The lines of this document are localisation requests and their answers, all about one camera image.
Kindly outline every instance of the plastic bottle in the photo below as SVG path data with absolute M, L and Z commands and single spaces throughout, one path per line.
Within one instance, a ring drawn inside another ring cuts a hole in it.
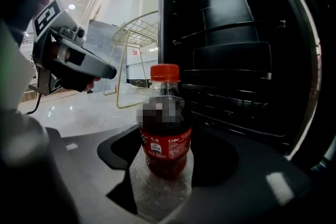
M 179 66 L 152 66 L 152 96 L 137 111 L 146 163 L 154 174 L 166 179 L 184 169 L 190 147 L 192 115 L 179 94 L 179 81 Z

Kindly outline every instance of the glossy floor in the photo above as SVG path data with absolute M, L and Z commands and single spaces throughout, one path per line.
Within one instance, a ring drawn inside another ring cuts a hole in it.
M 138 90 L 136 94 L 121 95 L 120 103 L 127 105 L 145 100 L 151 90 Z M 118 109 L 116 94 L 102 92 L 65 92 L 41 99 L 38 110 L 31 116 L 43 126 L 57 129 L 62 137 L 97 133 L 136 124 L 136 108 Z M 36 100 L 22 102 L 21 113 L 35 108 Z

